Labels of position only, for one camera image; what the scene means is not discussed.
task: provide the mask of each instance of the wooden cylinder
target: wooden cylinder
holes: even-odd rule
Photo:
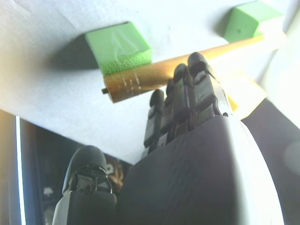
[[[211,67],[218,65],[230,66],[232,60],[253,57],[278,49],[285,42],[285,34],[277,33],[269,36],[258,36],[250,39],[229,43],[227,45],[200,51]],[[104,77],[105,90],[115,102],[157,89],[167,84],[173,78],[174,69],[180,63],[186,63],[189,55],[148,64],[121,71]]]

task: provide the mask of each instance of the white table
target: white table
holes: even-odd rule
[[[49,60],[80,34],[125,21],[132,21],[152,46],[154,61],[223,45],[214,29],[243,2],[2,0],[0,109],[135,163],[144,150],[151,93],[112,104],[101,92],[105,86],[98,69],[57,69]],[[284,13],[296,4],[270,2]],[[254,77],[267,60],[259,59]]]

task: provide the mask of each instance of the green block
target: green block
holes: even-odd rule
[[[131,22],[88,32],[85,38],[104,75],[152,62],[152,49]]]
[[[283,20],[281,12],[264,2],[246,3],[232,9],[223,37],[235,42],[282,31]]]

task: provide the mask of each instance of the robotic hand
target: robotic hand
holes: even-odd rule
[[[70,162],[53,224],[283,225],[266,163],[204,57],[178,65],[166,94],[151,97],[149,154],[129,170],[118,201],[101,151],[86,147]]]

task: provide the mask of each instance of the white light strip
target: white light strip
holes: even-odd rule
[[[16,127],[16,142],[17,142],[17,164],[18,164],[21,223],[22,223],[22,225],[26,225],[24,193],[23,193],[23,175],[22,175],[21,127],[20,127],[20,117],[19,116],[15,117],[15,127]]]

